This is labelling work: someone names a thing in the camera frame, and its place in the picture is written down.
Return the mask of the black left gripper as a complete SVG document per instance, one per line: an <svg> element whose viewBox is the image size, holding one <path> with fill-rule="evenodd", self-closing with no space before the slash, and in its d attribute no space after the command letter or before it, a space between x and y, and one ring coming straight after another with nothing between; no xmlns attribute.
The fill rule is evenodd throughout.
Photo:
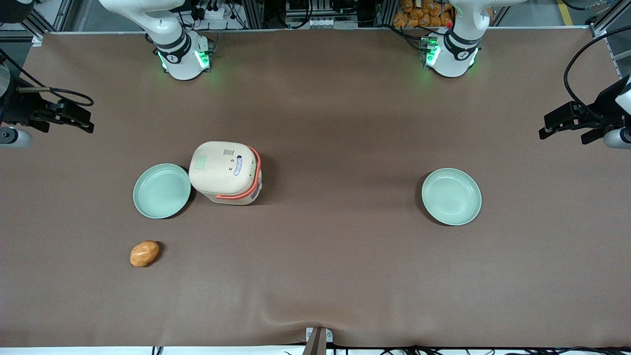
<svg viewBox="0 0 631 355"><path fill-rule="evenodd" d="M603 123L591 120L591 115L575 101L570 101L544 115L544 126L538 131L545 140L562 131L590 128L581 135L582 144L602 139L604 144L630 144L631 112L630 75L602 90L589 108L602 115Z"/></svg>

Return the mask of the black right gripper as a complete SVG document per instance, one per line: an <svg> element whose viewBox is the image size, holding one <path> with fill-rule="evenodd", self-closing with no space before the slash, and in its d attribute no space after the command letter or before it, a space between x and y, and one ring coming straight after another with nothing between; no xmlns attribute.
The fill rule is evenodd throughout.
<svg viewBox="0 0 631 355"><path fill-rule="evenodd" d="M41 97L41 92L52 92L52 88L2 85L0 121L14 126L20 124L32 127L43 133L49 132L51 123L93 133L92 114L88 110L70 100L59 100L55 112L52 103Z"/></svg>

